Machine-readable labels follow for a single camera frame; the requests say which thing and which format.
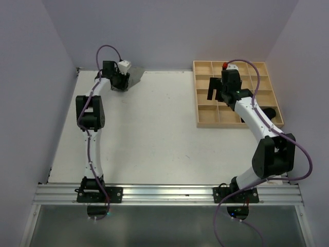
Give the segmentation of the black underwear beige waistband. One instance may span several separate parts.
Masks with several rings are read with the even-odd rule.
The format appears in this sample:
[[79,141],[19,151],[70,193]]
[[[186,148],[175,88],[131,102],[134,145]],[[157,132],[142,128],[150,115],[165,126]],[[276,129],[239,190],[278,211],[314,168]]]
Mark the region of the black underwear beige waistband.
[[273,120],[277,115],[274,108],[263,108],[262,110],[269,120]]

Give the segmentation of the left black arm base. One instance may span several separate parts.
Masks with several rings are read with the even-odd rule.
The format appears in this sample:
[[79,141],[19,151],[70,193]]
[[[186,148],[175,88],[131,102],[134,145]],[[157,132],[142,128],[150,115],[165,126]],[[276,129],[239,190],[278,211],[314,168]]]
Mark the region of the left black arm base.
[[106,186],[103,179],[100,178],[97,183],[96,179],[84,177],[79,188],[75,189],[78,203],[121,203],[123,197],[123,188],[116,186]]

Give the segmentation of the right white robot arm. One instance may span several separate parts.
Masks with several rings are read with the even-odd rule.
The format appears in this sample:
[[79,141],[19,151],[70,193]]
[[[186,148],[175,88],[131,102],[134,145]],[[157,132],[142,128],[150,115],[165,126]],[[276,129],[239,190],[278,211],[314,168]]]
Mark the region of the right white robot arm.
[[230,183],[231,200],[241,202],[247,197],[247,186],[293,169],[295,144],[289,139],[296,139],[292,134],[284,138],[283,131],[259,107],[254,94],[249,89],[242,89],[242,80],[237,69],[223,69],[220,78],[211,77],[208,100],[212,98],[213,91],[216,91],[215,99],[224,102],[236,112],[258,141],[251,167],[234,177]]

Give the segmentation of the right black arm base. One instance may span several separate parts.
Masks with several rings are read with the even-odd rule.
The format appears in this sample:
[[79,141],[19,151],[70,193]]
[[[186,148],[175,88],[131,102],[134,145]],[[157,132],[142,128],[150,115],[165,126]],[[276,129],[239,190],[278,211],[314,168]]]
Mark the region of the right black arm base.
[[212,188],[214,203],[219,203],[223,198],[229,196],[224,203],[259,203],[260,199],[256,188],[243,190],[234,195],[239,190],[237,182],[232,179],[230,184],[221,183]]

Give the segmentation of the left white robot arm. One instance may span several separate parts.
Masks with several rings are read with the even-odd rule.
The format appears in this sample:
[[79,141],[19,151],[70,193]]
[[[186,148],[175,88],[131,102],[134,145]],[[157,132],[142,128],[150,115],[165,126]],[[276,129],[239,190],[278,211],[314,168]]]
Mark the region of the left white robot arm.
[[107,195],[100,161],[100,137],[105,126],[102,97],[112,87],[118,86],[124,90],[127,88],[130,68],[131,62],[127,60],[103,61],[102,69],[98,71],[92,88],[75,99],[77,126],[82,130],[86,150],[85,172],[78,192],[88,191],[88,195],[95,202],[103,201]]

